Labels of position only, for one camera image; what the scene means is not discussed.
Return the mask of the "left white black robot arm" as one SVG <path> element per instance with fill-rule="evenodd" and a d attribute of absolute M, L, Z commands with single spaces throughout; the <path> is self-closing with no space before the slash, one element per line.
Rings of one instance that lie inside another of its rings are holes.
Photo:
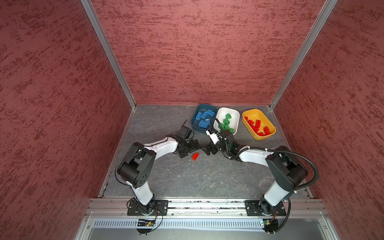
<path fill-rule="evenodd" d="M 168 154 L 178 154 L 184 158 L 199 148 L 198 140 L 186 140 L 178 136 L 168 136 L 151 144 L 135 142 L 119 160 L 115 177 L 132 189 L 139 204 L 151 208 L 154 194 L 147 181 L 155 161 Z"/>

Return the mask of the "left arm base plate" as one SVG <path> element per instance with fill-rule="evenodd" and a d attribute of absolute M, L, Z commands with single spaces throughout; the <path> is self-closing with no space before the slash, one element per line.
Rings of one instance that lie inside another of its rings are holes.
<path fill-rule="evenodd" d="M 128 216 L 166 216 L 168 211 L 168 200 L 151 200 L 147 205 L 141 204 L 134 199 L 127 203 Z"/>

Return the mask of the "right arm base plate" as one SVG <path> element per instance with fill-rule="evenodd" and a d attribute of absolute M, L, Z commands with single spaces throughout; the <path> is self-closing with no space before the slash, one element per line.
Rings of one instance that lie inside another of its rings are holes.
<path fill-rule="evenodd" d="M 259 200 L 246 200 L 244 203 L 247 216 L 249 217 L 285 217 L 287 214 L 282 201 L 276 206 L 271 206 L 267 201 L 260 203 Z"/>

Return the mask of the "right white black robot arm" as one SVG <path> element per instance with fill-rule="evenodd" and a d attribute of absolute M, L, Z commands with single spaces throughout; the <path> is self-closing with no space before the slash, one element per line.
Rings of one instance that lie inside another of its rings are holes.
<path fill-rule="evenodd" d="M 311 160 L 289 151 L 285 146 L 263 149 L 237 142 L 217 142 L 205 144 L 200 149 L 207 155 L 221 151 L 229 160 L 263 165 L 270 169 L 275 181 L 259 202 L 259 209 L 265 216 L 274 213 L 278 204 L 287 201 L 295 191 L 314 184 L 319 178 L 319 170 Z"/>

